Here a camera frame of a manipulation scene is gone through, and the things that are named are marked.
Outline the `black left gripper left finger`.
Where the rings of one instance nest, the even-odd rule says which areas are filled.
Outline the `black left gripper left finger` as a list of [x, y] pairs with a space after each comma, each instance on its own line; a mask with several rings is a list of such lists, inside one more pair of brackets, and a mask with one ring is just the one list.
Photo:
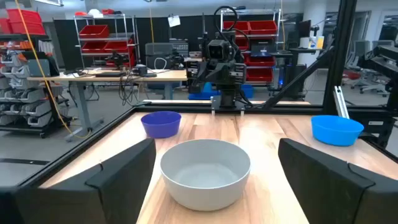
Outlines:
[[0, 188], [0, 224], [136, 224], [155, 157], [148, 138], [51, 187]]

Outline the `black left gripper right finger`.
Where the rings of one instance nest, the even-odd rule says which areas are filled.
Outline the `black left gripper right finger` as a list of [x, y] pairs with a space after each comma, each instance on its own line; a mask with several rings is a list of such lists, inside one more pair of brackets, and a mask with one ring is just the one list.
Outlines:
[[398, 180], [289, 138], [278, 157], [310, 224], [398, 224]]

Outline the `purple bowl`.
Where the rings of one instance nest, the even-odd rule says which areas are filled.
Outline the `purple bowl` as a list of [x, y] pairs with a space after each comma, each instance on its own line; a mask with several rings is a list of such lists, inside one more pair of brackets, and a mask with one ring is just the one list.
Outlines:
[[141, 118], [141, 123], [150, 138], [169, 138], [179, 131], [181, 114], [174, 111], [157, 111]]

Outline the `large blue plastic bin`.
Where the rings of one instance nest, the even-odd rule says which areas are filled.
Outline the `large blue plastic bin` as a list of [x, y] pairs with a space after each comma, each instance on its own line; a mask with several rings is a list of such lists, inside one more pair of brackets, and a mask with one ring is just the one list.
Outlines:
[[[254, 95], [254, 88], [252, 85], [241, 85], [241, 89], [247, 98], [252, 98]], [[189, 100], [210, 100], [212, 96], [221, 95], [219, 90], [212, 89], [212, 83], [205, 83], [203, 89], [199, 93], [190, 93], [188, 96]]]

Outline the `red storage bin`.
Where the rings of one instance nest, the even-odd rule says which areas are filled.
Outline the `red storage bin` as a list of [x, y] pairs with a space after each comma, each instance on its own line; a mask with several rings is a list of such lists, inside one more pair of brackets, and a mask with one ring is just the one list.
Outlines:
[[247, 69], [246, 80], [248, 82], [272, 82], [272, 68], [249, 68]]
[[11, 22], [22, 22], [23, 17], [25, 22], [42, 23], [40, 14], [35, 11], [7, 9], [6, 12]]
[[0, 17], [0, 33], [2, 34], [13, 33], [9, 19]]
[[249, 67], [273, 67], [275, 65], [275, 58], [271, 56], [254, 57], [244, 54], [244, 63]]
[[[229, 29], [234, 24], [233, 21], [224, 21], [223, 29]], [[234, 25], [235, 29], [243, 31], [245, 34], [249, 34], [249, 22], [248, 21], [238, 21]]]
[[249, 21], [250, 35], [273, 35], [277, 33], [275, 21]]
[[131, 52], [134, 48], [134, 41], [132, 39], [129, 39], [127, 42], [126, 41], [109, 41], [105, 47], [104, 47], [104, 52], [106, 53], [112, 53], [114, 51], [118, 53], [128, 53]]
[[26, 34], [26, 31], [30, 35], [45, 35], [45, 29], [41, 23], [26, 22], [10, 22], [12, 31], [14, 34]]
[[86, 25], [79, 32], [81, 39], [99, 39], [109, 37], [109, 27], [107, 25]]
[[81, 48], [81, 51], [84, 54], [97, 54], [97, 53], [104, 53], [104, 48], [107, 42], [104, 41], [91, 41], [85, 42]]

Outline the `wooden desk with grey legs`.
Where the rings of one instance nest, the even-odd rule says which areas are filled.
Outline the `wooden desk with grey legs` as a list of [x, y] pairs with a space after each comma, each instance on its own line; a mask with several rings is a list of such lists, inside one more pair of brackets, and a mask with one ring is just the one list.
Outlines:
[[[48, 84], [51, 81], [55, 82], [68, 82], [71, 84], [72, 93], [75, 96], [75, 101], [78, 106], [78, 117], [81, 122], [81, 128], [71, 132], [65, 139], [67, 141], [71, 141], [72, 137], [78, 138], [80, 134], [86, 136], [87, 134], [93, 132], [100, 123], [104, 122], [104, 118], [101, 118], [97, 121], [90, 121], [90, 116], [85, 100], [85, 95], [83, 91], [83, 87], [87, 83], [94, 83], [94, 82], [118, 82], [120, 78], [125, 80], [127, 78], [127, 72], [125, 76], [119, 78], [96, 78], [95, 74], [97, 73], [104, 73], [104, 72], [122, 72], [116, 70], [100, 70], [96, 68], [95, 70], [88, 70], [86, 75], [82, 77], [77, 77], [75, 73], [71, 73], [69, 75], [65, 75], [63, 72], [56, 77], [28, 77], [27, 79], [30, 81], [40, 81], [45, 82]], [[171, 100], [173, 98], [173, 91], [172, 91], [172, 83], [173, 82], [182, 82], [187, 81], [186, 71], [185, 70], [154, 70], [154, 73], [157, 75], [156, 77], [137, 77], [133, 76], [134, 83], [144, 83], [144, 82], [161, 82], [164, 83], [165, 88], [165, 96], [167, 100]]]

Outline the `white paper sheet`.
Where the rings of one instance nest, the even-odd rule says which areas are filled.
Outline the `white paper sheet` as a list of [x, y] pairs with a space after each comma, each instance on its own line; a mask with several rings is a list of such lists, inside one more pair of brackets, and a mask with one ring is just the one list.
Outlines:
[[168, 23], [169, 23], [169, 27], [176, 27], [179, 26], [181, 24], [180, 22], [180, 17], [178, 15], [169, 15], [169, 17], [167, 18]]

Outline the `blue plate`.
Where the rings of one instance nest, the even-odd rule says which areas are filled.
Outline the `blue plate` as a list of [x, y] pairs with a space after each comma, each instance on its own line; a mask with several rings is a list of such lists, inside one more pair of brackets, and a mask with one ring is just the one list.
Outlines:
[[313, 137], [333, 146], [352, 146], [364, 126], [352, 119], [333, 115], [318, 115], [311, 118]]

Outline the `black standing desk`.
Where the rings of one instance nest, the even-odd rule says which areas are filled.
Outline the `black standing desk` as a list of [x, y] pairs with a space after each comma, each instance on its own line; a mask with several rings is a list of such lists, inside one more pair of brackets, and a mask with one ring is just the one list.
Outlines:
[[[285, 78], [284, 78], [285, 86], [290, 84], [297, 76], [299, 76], [302, 72], [304, 72], [308, 68], [308, 65], [306, 63], [299, 63], [299, 55], [300, 54], [315, 55], [316, 53], [319, 53], [321, 49], [298, 47], [298, 48], [292, 48], [289, 51], [292, 54], [292, 59], [290, 65], [288, 65], [286, 68]], [[295, 85], [287, 92], [287, 97], [293, 98], [294, 100], [304, 99], [306, 95], [305, 91], [306, 79], [307, 77], [297, 81]]]

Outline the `small black robot device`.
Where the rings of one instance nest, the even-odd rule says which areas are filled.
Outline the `small black robot device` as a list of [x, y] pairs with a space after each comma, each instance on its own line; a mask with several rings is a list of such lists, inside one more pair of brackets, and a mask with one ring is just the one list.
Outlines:
[[125, 55], [121, 55], [117, 51], [113, 51], [112, 54], [106, 58], [106, 65], [109, 67], [116, 67], [118, 70], [122, 70], [129, 62], [130, 60]]

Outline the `silver aluminium extrusion piece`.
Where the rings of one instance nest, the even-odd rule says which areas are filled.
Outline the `silver aluminium extrusion piece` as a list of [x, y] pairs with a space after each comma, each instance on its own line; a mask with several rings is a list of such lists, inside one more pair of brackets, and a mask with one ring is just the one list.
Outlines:
[[340, 86], [334, 86], [333, 96], [335, 99], [335, 105], [336, 105], [336, 110], [338, 112], [338, 116], [349, 119], [348, 109], [346, 107], [345, 98]]

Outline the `grey bowl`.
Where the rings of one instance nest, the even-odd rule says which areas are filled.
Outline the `grey bowl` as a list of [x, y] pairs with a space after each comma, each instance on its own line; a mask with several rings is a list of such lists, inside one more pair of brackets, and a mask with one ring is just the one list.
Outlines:
[[160, 160], [166, 189], [180, 205], [215, 211], [243, 194], [251, 160], [241, 147], [217, 139], [196, 139], [171, 147]]

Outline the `grey parts bin rack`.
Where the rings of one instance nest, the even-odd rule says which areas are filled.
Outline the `grey parts bin rack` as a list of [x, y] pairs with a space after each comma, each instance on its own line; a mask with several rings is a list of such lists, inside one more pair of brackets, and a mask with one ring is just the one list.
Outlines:
[[0, 34], [0, 131], [38, 134], [69, 126], [63, 87], [28, 77], [59, 74], [56, 61], [39, 50], [46, 35]]

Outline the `black aluminium table frame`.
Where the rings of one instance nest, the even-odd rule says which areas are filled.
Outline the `black aluminium table frame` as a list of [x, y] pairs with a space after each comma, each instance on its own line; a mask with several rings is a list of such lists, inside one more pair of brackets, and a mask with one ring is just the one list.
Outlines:
[[[336, 39], [331, 50], [323, 52], [321, 56], [308, 69], [290, 81], [276, 96], [269, 98], [263, 103], [256, 103], [254, 108], [246, 109], [246, 114], [277, 114], [289, 116], [336, 114], [337, 107], [333, 104], [331, 93], [332, 86], [342, 77], [343, 59], [342, 54], [348, 50], [348, 31], [353, 26], [353, 16], [357, 0], [340, 0], [338, 10], [338, 25], [336, 28]], [[325, 94], [322, 105], [306, 105], [301, 101], [283, 101], [283, 97], [298, 82], [307, 78], [316, 69], [327, 64], [329, 72], [326, 80]], [[398, 164], [398, 157], [385, 150], [383, 139], [389, 139], [392, 125], [398, 117], [398, 84], [393, 87], [393, 94], [386, 106], [354, 106], [348, 107], [349, 115], [356, 121], [365, 125], [365, 133], [360, 136], [361, 140], [371, 147], [372, 162], [377, 158], [387, 159]], [[1, 164], [23, 164], [25, 166], [37, 166], [38, 170], [30, 173], [26, 178], [17, 181], [17, 185], [40, 185], [47, 181], [55, 173], [60, 172], [65, 166], [78, 155], [84, 153], [97, 141], [103, 139], [111, 130], [120, 123], [138, 112], [176, 111], [179, 113], [210, 113], [209, 102], [195, 103], [192, 101], [178, 100], [155, 100], [143, 102], [121, 116], [115, 118], [105, 127], [89, 136], [79, 145], [63, 153], [52, 161], [26, 160], [0, 157]]]

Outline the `black metal equipment bracket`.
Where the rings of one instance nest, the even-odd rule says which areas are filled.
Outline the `black metal equipment bracket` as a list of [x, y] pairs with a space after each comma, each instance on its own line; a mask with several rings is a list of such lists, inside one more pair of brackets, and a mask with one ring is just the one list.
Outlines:
[[398, 81], [398, 48], [377, 46], [359, 58], [358, 66]]

